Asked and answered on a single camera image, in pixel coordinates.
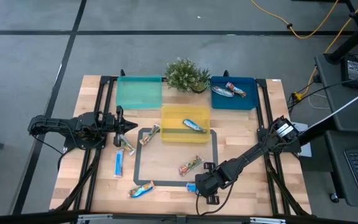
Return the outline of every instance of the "potted plant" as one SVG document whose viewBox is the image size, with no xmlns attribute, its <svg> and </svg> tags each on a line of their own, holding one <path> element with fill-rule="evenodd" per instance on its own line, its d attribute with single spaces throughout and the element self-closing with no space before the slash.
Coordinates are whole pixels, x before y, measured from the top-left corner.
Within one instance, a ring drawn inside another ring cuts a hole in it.
<svg viewBox="0 0 358 224">
<path fill-rule="evenodd" d="M 189 59 L 180 59 L 168 63 L 165 72 L 170 88 L 176 88 L 180 92 L 202 93 L 209 87 L 209 70 L 201 70 Z"/>
</svg>

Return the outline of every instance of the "cable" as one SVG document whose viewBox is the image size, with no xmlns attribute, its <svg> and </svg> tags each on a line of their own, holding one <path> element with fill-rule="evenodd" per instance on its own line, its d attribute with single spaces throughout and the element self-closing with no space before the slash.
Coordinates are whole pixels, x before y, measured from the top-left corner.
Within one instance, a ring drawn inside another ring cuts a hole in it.
<svg viewBox="0 0 358 224">
<path fill-rule="evenodd" d="M 303 91 L 305 88 L 309 88 L 309 86 L 311 86 L 311 84 L 313 84 L 314 81 L 312 81 L 311 83 L 309 83 L 307 86 L 303 87 L 303 89 L 299 90 L 299 91 L 296 91 L 297 93 L 300 92 L 300 91 Z"/>
<path fill-rule="evenodd" d="M 59 150 L 57 150 L 55 147 L 51 146 L 50 144 L 46 143 L 46 142 L 43 142 L 41 140 L 39 140 L 37 137 L 35 137 L 34 135 L 31 135 L 35 140 L 37 140 L 38 142 L 41 142 L 42 144 L 46 144 L 47 146 L 51 147 L 53 150 L 59 152 L 61 155 L 63 155 L 62 152 L 60 152 Z"/>
<path fill-rule="evenodd" d="M 313 95 L 315 95 L 315 96 L 321 96 L 321 97 L 323 97 L 323 98 L 327 98 L 326 96 L 318 95 L 318 94 L 316 94 L 316 93 L 313 94 Z M 313 106 L 313 105 L 311 104 L 310 97 L 308 97 L 308 101 L 309 101 L 310 106 L 311 106 L 312 108 L 314 108 L 314 109 L 325 109 L 325 110 L 329 110 L 329 108 L 320 107 L 320 106 Z"/>
<path fill-rule="evenodd" d="M 346 23 L 342 26 L 341 30 L 338 32 L 338 34 L 336 35 L 336 37 L 334 38 L 334 40 L 330 43 L 330 45 L 327 47 L 327 49 L 324 51 L 324 54 L 326 54 L 330 48 L 334 45 L 334 43 L 338 40 L 339 36 L 342 34 L 343 30 L 347 27 L 347 25 L 350 23 L 350 21 L 352 20 L 352 18 L 349 18 Z M 310 75 L 310 78 L 309 78 L 309 82 L 308 82 L 308 85 L 311 83 L 311 80 L 313 79 L 313 75 L 314 73 L 317 71 L 317 67 L 314 67 L 311 75 Z M 309 91 L 309 88 L 306 89 L 306 91 L 304 93 L 299 93 L 300 94 L 300 99 L 303 98 L 303 96 L 305 94 L 307 94 L 307 92 Z"/>
<path fill-rule="evenodd" d="M 300 101 L 297 101 L 294 105 L 292 105 L 292 106 L 289 107 L 288 109 L 293 108 L 295 105 L 297 105 L 298 103 L 300 103 L 300 102 L 301 102 L 302 100 L 304 100 L 305 98 L 307 98 L 307 97 L 309 97 L 309 96 L 311 96 L 311 95 L 313 95 L 313 94 L 315 94 L 315 93 L 317 93 L 317 92 L 319 92 L 319 91 L 321 91 L 321 90 L 325 90 L 325 89 L 327 89 L 327 88 L 331 88 L 331 87 L 333 87 L 333 86 L 340 85 L 340 84 L 342 84 L 342 83 L 353 82 L 353 81 L 354 81 L 354 80 L 347 80 L 347 81 L 343 81 L 343 82 L 339 82 L 339 83 L 335 83 L 335 84 L 326 86 L 326 87 L 324 87 L 324 88 L 320 88 L 320 89 L 318 89 L 318 90 L 316 90 L 316 91 L 310 93 L 309 95 L 306 95 L 306 96 L 303 97 Z"/>
<path fill-rule="evenodd" d="M 272 125 L 270 125 L 270 127 L 269 127 L 269 129 L 268 129 L 268 133 L 267 133 L 267 135 L 266 135 L 266 137 L 265 137 L 265 139 L 264 139 L 264 142 L 263 142 L 262 146 L 260 146 L 258 149 L 262 149 L 263 147 L 265 147 L 266 142 L 267 142 L 267 139 L 268 139 L 269 135 L 271 134 L 272 130 L 273 130 L 273 127 L 272 127 Z M 239 165 L 239 167 L 238 167 L 237 170 L 236 170 L 235 177 L 237 177 L 237 176 L 240 174 L 241 170 L 243 169 L 243 168 L 241 168 L 241 167 L 244 165 L 244 163 L 245 163 L 246 161 L 247 161 L 247 160 L 244 159 L 244 160 L 241 162 L 241 164 Z M 224 199 L 223 204 L 222 204 L 221 206 L 219 206 L 219 208 L 217 208 L 217 209 L 215 209 L 215 210 L 213 210 L 213 211 L 210 211 L 210 212 L 204 212 L 204 213 L 202 213 L 202 214 L 199 213 L 199 211 L 198 211 L 198 198 L 200 197 L 200 193 L 198 192 L 198 193 L 197 193 L 197 198 L 196 198 L 196 212 L 197 212 L 197 215 L 198 215 L 198 216 L 203 216 L 203 215 L 207 215 L 207 214 L 214 214 L 214 213 L 220 211 L 220 210 L 223 208 L 223 206 L 225 206 L 225 204 L 227 203 L 227 201 L 229 200 L 229 197 L 230 197 L 230 194 L 231 194 L 231 190 L 233 189 L 233 186 L 234 186 L 234 181 L 235 181 L 235 179 L 231 181 L 231 186 L 230 186 L 229 192 L 227 193 L 226 199 Z"/>
<path fill-rule="evenodd" d="M 74 148 L 71 149 L 67 149 L 67 151 L 65 153 L 63 153 L 60 157 L 59 160 L 57 161 L 57 171 L 60 170 L 60 163 L 62 162 L 63 157 L 68 154 L 69 152 L 71 152 L 71 150 L 73 150 Z"/>
<path fill-rule="evenodd" d="M 292 29 L 292 24 L 289 23 L 289 22 L 287 22 L 287 21 L 286 21 L 285 19 L 283 19 L 282 17 L 280 17 L 280 16 L 278 16 L 278 15 L 275 15 L 275 14 L 273 14 L 273 13 L 271 13 L 271 12 L 268 12 L 268 11 L 266 11 L 265 9 L 262 9 L 258 4 L 256 4 L 256 3 L 254 2 L 254 0 L 251 0 L 251 2 L 252 2 L 258 9 L 260 9 L 261 11 L 263 11 L 264 13 L 266 13 L 266 14 L 268 14 L 268 15 L 271 15 L 271 16 L 273 16 L 273 17 L 276 17 L 277 19 L 280 19 L 281 21 L 283 21 L 283 22 L 287 25 L 287 27 L 292 31 L 292 33 L 295 35 L 295 37 L 297 37 L 297 38 L 299 38 L 299 39 L 307 39 L 307 38 L 311 37 L 313 34 L 315 34 L 315 33 L 321 28 L 321 26 L 323 26 L 323 24 L 326 22 L 326 20 L 328 19 L 328 17 L 329 17 L 329 16 L 331 15 L 331 13 L 333 12 L 333 10 L 334 10 L 336 4 L 339 2 L 339 0 L 336 0 L 336 1 L 335 1 L 335 3 L 334 3 L 334 5 L 332 6 L 331 10 L 328 12 L 327 16 L 323 19 L 323 21 L 320 23 L 320 25 L 319 25 L 311 34 L 309 34 L 309 35 L 307 35 L 307 36 L 304 36 L 304 37 L 299 36 L 299 35 Z"/>
</svg>

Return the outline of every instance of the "gray floor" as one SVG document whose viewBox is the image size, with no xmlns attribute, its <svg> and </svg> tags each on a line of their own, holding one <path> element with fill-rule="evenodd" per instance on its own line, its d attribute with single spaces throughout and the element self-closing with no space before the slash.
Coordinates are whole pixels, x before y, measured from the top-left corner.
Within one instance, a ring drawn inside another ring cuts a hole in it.
<svg viewBox="0 0 358 224">
<path fill-rule="evenodd" d="M 255 0 L 285 17 L 297 30 L 313 30 L 332 4 Z M 0 29 L 71 30 L 80 1 L 0 0 Z M 322 30 L 339 30 L 348 18 L 338 5 Z M 285 30 L 285 25 L 258 11 L 249 1 L 88 1 L 80 30 Z M 354 30 L 353 22 L 347 30 Z M 188 57 L 213 75 L 225 69 L 232 76 L 282 79 L 285 94 L 306 85 L 314 55 L 321 54 L 333 37 L 218 36 L 218 35 L 120 35 L 77 36 L 62 82 L 54 117 L 69 118 L 83 75 L 162 74 L 167 62 Z M 27 133 L 31 117 L 43 113 L 67 45 L 68 36 L 0 36 L 0 215 L 9 212 L 14 192 L 29 154 Z M 340 38 L 338 46 L 345 39 Z M 358 53 L 358 46 L 353 50 Z M 312 98 L 315 106 L 327 106 Z M 292 120 L 312 124 L 329 113 L 297 106 Z M 63 138 L 48 134 L 46 140 L 62 148 Z M 47 211 L 57 174 L 58 154 L 43 147 L 24 212 Z M 345 202 L 333 204 L 329 174 L 304 172 L 315 215 L 358 221 L 358 208 Z"/>
</svg>

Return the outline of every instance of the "blue plastic bin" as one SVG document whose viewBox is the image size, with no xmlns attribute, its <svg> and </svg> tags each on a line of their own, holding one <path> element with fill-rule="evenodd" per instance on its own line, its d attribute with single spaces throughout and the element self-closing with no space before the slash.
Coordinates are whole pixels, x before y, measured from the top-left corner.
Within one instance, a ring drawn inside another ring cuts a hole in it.
<svg viewBox="0 0 358 224">
<path fill-rule="evenodd" d="M 211 87 L 218 86 L 226 88 L 226 83 L 231 82 L 235 87 L 246 92 L 246 97 L 235 93 L 233 97 L 219 95 L 211 90 L 211 106 L 214 109 L 229 110 L 252 110 L 258 105 L 258 93 L 254 78 L 244 77 L 212 77 Z"/>
<path fill-rule="evenodd" d="M 116 105 L 132 110 L 160 108 L 162 105 L 161 76 L 119 77 Z"/>
</svg>

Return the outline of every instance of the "wooden table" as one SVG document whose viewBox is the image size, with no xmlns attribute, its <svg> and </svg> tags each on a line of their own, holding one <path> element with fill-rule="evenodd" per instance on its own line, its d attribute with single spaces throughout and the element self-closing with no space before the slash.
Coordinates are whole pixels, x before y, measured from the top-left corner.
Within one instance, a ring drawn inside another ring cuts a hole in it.
<svg viewBox="0 0 358 224">
<path fill-rule="evenodd" d="M 99 81 L 100 76 L 98 75 L 85 75 L 83 77 L 74 116 L 93 111 Z M 289 118 L 281 81 L 267 80 L 267 89 L 273 118 L 275 119 L 281 115 Z M 259 88 L 259 95 L 264 123 L 267 124 L 261 88 Z M 199 95 L 179 93 L 176 89 L 168 89 L 167 84 L 163 82 L 163 105 L 205 105 L 210 107 L 210 97 L 209 91 Z M 112 113 L 115 113 L 115 104 L 116 85 L 114 83 L 110 105 Z M 129 131 L 125 135 L 130 142 L 135 144 L 138 131 L 141 128 L 150 128 L 153 124 L 160 123 L 160 109 L 124 110 L 124 117 L 126 120 L 139 125 L 138 128 Z M 259 124 L 256 109 L 236 111 L 214 110 L 211 108 L 210 119 L 211 129 L 216 131 L 218 137 L 219 163 L 237 157 L 257 143 L 256 129 Z M 114 178 L 117 147 L 112 144 L 113 136 L 113 134 L 108 136 L 108 143 L 101 153 L 92 201 L 92 212 L 196 214 L 196 195 L 193 192 L 187 192 L 185 187 L 157 186 L 153 191 L 139 198 L 128 198 L 128 191 L 135 187 L 133 182 L 135 155 L 132 157 L 124 156 L 124 177 L 121 179 Z M 63 158 L 50 208 L 59 206 L 77 184 L 83 156 L 84 151 L 75 149 Z M 310 213 L 308 195 L 298 159 L 290 153 L 282 153 L 281 160 L 286 186 L 302 208 Z M 228 190 L 229 188 L 218 190 L 221 203 L 226 198 Z M 88 186 L 86 185 L 80 208 L 85 206 L 87 191 Z M 275 186 L 275 192 L 279 212 L 283 213 L 280 191 L 277 186 Z M 200 213 L 217 208 L 217 205 L 207 205 L 205 199 L 200 198 Z M 272 215 L 263 157 L 258 158 L 242 171 L 233 187 L 230 199 L 217 215 Z"/>
</svg>

